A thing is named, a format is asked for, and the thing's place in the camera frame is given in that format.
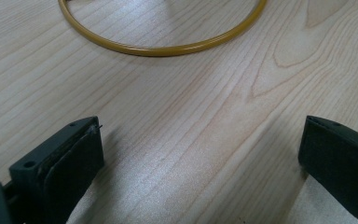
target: yellow cable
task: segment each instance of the yellow cable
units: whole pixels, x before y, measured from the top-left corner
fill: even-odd
[[[68,20],[68,22],[83,36],[85,36],[91,42],[102,46],[106,49],[111,49],[117,52],[145,56],[145,57],[169,57],[169,56],[177,56],[189,53],[200,52],[205,49],[211,49],[218,45],[221,45],[228,40],[234,38],[237,35],[240,35],[244,31],[246,31],[260,16],[263,11],[267,0],[259,0],[257,6],[253,10],[249,16],[243,20],[239,25],[232,28],[231,30],[215,36],[213,38],[203,40],[193,44],[187,44],[182,46],[174,46],[174,47],[165,47],[165,48],[144,48],[132,45],[120,44],[118,42],[114,42],[103,38],[99,35],[94,34],[92,31],[88,30],[82,24],[80,24],[71,12],[68,9],[67,0],[58,0],[60,4],[60,8],[63,16]]]

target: yellow ring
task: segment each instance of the yellow ring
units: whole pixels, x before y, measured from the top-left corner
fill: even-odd
[[[266,6],[267,0],[259,0],[257,6],[245,20],[243,20],[239,25],[232,28],[231,30],[215,36],[213,38],[203,40],[193,44],[174,46],[174,47],[165,47],[165,48],[145,48],[132,45],[120,44],[115,41],[103,38],[99,35],[94,34],[92,31],[88,30],[82,24],[80,24],[71,12],[68,9],[67,0],[58,0],[63,16],[68,20],[68,22],[83,36],[85,36],[91,42],[104,47],[106,49],[111,49],[117,52],[145,56],[145,57],[170,57],[178,56],[184,54],[190,54],[195,52],[200,52],[205,49],[211,49],[218,45],[221,45],[228,40],[234,38],[237,35],[243,33],[248,29],[255,20],[260,16],[264,7]]]

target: wooden table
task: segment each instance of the wooden table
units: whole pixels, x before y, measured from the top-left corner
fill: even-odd
[[[110,39],[170,46],[221,34],[255,3],[70,8]],[[54,0],[1,0],[0,181],[62,126],[93,115],[106,166],[69,223],[356,223],[306,181],[296,155],[306,115],[358,131],[358,0],[271,0],[246,34],[172,58],[96,46]]]

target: light wood surface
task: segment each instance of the light wood surface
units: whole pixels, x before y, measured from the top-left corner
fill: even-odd
[[[169,46],[218,35],[254,4],[70,8],[110,39]],[[1,0],[0,181],[62,126],[93,115],[106,166],[69,223],[305,223],[303,205],[330,204],[307,199],[317,184],[296,159],[306,115],[358,131],[358,0],[270,0],[246,34],[174,58],[102,49],[54,0]],[[337,213],[306,211],[310,220]]]

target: black object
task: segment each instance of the black object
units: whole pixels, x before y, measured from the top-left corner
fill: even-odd
[[[103,167],[97,117],[80,119],[10,166],[0,184],[0,224],[65,223]]]
[[[328,119],[308,116],[298,160],[358,218],[358,133]]]

